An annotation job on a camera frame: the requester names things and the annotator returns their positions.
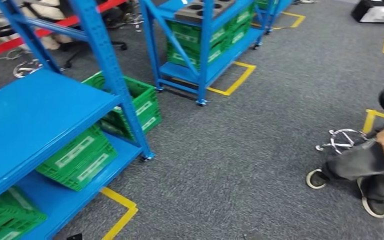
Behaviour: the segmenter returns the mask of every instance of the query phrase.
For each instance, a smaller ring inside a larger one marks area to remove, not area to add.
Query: blue shelf panel
[[[36,171],[31,172],[17,183],[17,186],[47,215],[45,222],[24,235],[22,239],[51,239],[141,153],[141,148],[110,134],[105,133],[105,135],[117,151],[118,156],[82,191],[68,189]]]
[[[283,12],[286,8],[288,8],[291,5],[292,1],[293,0],[279,0],[279,7],[277,8],[277,12],[274,15],[274,17],[277,18],[279,14],[281,14],[281,12]],[[264,10],[264,9],[260,9],[259,11],[262,14],[267,13],[267,10]],[[275,7],[271,9],[270,15],[273,15],[274,12],[275,12]]]
[[[226,9],[226,11],[224,11],[222,14],[214,18],[214,20],[211,22],[211,29],[213,31],[216,31],[225,23],[230,21],[240,11],[244,10],[247,6],[252,4],[253,1],[255,0],[236,0],[236,2],[232,4],[228,9]],[[181,0],[168,0],[164,4],[161,4],[160,6],[158,6],[157,8],[159,10],[158,13],[164,19],[185,23],[189,25],[194,25],[194,26],[201,26],[200,23],[175,19],[175,12],[177,12],[179,9],[183,8],[184,6],[185,4],[183,4]]]
[[[0,194],[119,102],[46,69],[0,89]]]
[[[246,51],[255,40],[263,34],[263,30],[250,28],[246,35],[225,51],[220,57],[212,62],[207,69],[205,86],[209,87],[244,51]],[[198,85],[198,81],[186,66],[166,62],[159,70],[163,75],[178,78],[189,83]]]

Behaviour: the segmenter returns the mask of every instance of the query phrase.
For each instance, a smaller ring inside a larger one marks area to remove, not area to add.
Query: gray pants
[[[322,167],[331,180],[349,180],[364,177],[368,181],[365,196],[384,200],[384,153],[374,140],[357,145],[341,155],[334,156]]]

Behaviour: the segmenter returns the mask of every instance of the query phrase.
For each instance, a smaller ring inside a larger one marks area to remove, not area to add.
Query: person
[[[309,172],[306,183],[321,189],[330,181],[356,181],[364,209],[375,218],[384,218],[384,129],[373,139],[333,156],[321,167]]]

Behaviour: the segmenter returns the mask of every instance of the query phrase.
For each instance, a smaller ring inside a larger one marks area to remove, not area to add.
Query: blue metal shelf
[[[277,18],[281,12],[283,12],[286,8],[288,8],[292,4],[293,0],[279,0],[279,3],[276,7],[272,7],[270,11],[270,15],[273,15],[274,18]],[[262,14],[266,14],[267,10],[259,9],[259,12]]]
[[[0,194],[18,183],[48,216],[24,239],[50,239],[139,154],[147,160],[154,156],[95,0],[70,3],[83,31],[25,17],[12,0],[0,0],[11,27],[43,65],[0,90]],[[88,42],[111,93],[60,75],[32,25]],[[107,135],[118,156],[85,189],[73,191],[33,171],[115,106],[123,110],[135,141]]]
[[[208,66],[207,76],[205,78],[205,86],[210,86],[224,71],[228,68],[233,61],[235,61],[249,46],[263,34],[263,30],[257,28],[250,28],[246,35],[239,40],[235,45],[225,51],[219,58]],[[160,67],[162,74],[179,78],[181,80],[190,82],[197,85],[197,79],[192,75],[191,71],[186,66],[177,65],[171,62],[166,62]]]
[[[0,194],[86,130],[120,98],[40,69],[0,90]]]
[[[163,85],[169,85],[183,91],[197,94],[196,103],[201,106],[207,104],[207,101],[205,100],[207,87],[222,74],[222,72],[230,65],[230,63],[233,62],[248,47],[250,47],[253,42],[255,49],[262,44],[261,39],[269,19],[267,14],[265,14],[264,17],[260,13],[257,14],[257,19],[261,25],[259,30],[251,29],[243,40],[239,41],[235,46],[227,50],[227,52],[220,56],[216,61],[210,65],[207,65],[210,52],[211,33],[237,16],[242,10],[252,4],[254,0],[236,0],[234,4],[232,4],[228,9],[226,9],[223,13],[215,18],[212,17],[214,0],[202,1],[204,5],[202,13],[203,19],[201,23],[192,23],[175,19],[175,12],[183,8],[186,4],[190,3],[191,0],[168,0],[158,7],[156,7],[151,0],[139,1],[144,19],[143,28],[145,32],[149,58],[151,61],[152,73],[154,75],[155,88],[161,91],[163,90]],[[273,5],[273,1],[274,0],[269,0],[269,7]],[[154,20],[159,23],[169,42],[173,45],[175,50],[184,60],[186,67],[172,63],[165,63],[164,65],[160,65],[153,27]],[[201,27],[199,72],[192,65],[188,55],[185,53],[182,46],[174,37],[173,32],[167,26],[166,20]],[[182,79],[187,82],[196,84],[197,89],[165,80],[163,79],[163,75]]]
[[[37,172],[31,172],[18,182],[17,186],[21,187],[38,208],[47,215],[45,222],[24,235],[22,239],[51,239],[141,153],[139,147],[112,135],[105,135],[119,154],[82,191],[68,189]]]
[[[288,8],[294,0],[279,0],[278,4],[275,7],[268,7],[270,12],[270,18],[268,19],[267,32],[272,31],[273,23],[276,21],[276,18]],[[266,15],[267,10],[258,9],[259,14]]]

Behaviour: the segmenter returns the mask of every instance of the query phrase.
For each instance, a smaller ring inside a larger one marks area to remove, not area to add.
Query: white shoe sole
[[[367,198],[364,196],[363,194],[363,190],[362,190],[362,181],[363,181],[363,178],[360,177],[360,178],[357,178],[357,186],[358,186],[358,189],[360,189],[360,193],[361,193],[361,204],[363,205],[363,208],[364,210],[370,214],[370,216],[372,217],[375,217],[375,218],[378,218],[378,219],[383,219],[384,218],[384,214],[383,215],[379,215],[379,214],[376,214],[375,212],[372,211],[372,209],[370,209],[369,207],[369,204],[367,203]]]
[[[311,172],[309,172],[308,174],[307,174],[307,176],[305,177],[305,183],[307,183],[307,185],[310,187],[310,188],[312,188],[312,189],[322,189],[322,188],[324,188],[325,186],[326,186],[326,183],[325,184],[323,184],[323,185],[320,185],[320,186],[314,186],[312,183],[311,183],[311,177],[313,176],[313,174],[314,173],[316,173],[316,172],[322,172],[322,170],[320,169],[320,168],[317,168],[317,169],[315,169],[315,170],[313,170],[313,171],[311,171]]]

